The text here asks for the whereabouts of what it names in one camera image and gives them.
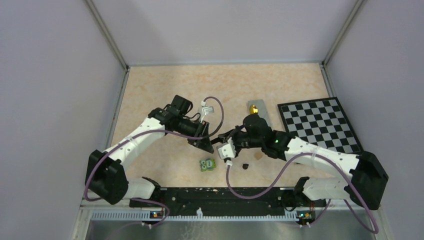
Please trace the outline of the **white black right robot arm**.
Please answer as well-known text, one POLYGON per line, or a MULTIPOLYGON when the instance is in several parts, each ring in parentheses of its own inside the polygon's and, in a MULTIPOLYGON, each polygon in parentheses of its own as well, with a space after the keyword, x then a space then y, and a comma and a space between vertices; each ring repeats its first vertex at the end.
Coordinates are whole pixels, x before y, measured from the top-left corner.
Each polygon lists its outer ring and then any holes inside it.
POLYGON ((373 211, 381 206, 389 176, 371 152, 352 154, 323 148, 293 134, 271 129, 257 114, 245 117, 243 126, 237 126, 230 139, 236 153, 259 148, 272 159, 306 165, 331 176, 301 177, 293 192, 293 200, 299 206, 321 199, 351 200, 373 211))

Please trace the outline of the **red yellow ball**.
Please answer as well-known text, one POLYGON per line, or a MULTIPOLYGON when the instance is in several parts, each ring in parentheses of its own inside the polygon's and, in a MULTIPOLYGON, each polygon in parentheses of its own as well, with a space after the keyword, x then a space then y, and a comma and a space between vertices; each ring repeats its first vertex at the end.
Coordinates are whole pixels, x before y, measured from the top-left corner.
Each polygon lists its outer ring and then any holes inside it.
POLYGON ((250 115, 253 115, 253 114, 258 114, 258 113, 259 113, 259 110, 258 110, 258 108, 256 107, 256 105, 251 104, 251 105, 249 106, 249 114, 250 114, 250 115))

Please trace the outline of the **grey-green cloth napkin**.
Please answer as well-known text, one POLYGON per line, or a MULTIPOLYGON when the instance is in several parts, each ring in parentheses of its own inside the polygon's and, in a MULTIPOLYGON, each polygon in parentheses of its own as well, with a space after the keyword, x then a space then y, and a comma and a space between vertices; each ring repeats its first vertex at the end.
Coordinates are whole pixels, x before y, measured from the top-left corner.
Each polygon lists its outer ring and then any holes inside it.
POLYGON ((267 110, 264 100, 263 99, 249 100, 247 102, 248 113, 249 113, 250 105, 256 105, 256 107, 258 108, 258 116, 263 118, 269 127, 272 127, 271 118, 269 116, 269 112, 267 110))

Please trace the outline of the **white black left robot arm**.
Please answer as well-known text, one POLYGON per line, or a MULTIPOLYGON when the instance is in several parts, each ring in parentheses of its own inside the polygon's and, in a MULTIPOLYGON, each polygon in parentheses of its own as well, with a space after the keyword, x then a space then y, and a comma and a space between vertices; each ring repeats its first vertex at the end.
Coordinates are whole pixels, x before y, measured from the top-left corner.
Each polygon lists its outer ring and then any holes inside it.
POLYGON ((94 150, 88 158, 84 199, 89 202, 105 200, 111 205, 120 202, 130 188, 126 168, 151 144, 168 134, 185 138, 190 145, 212 154, 210 124, 204 118, 214 113, 214 108, 203 100, 197 120, 187 116, 192 108, 191 101, 175 95, 170 104, 153 109, 133 132, 117 144, 103 151, 94 150))

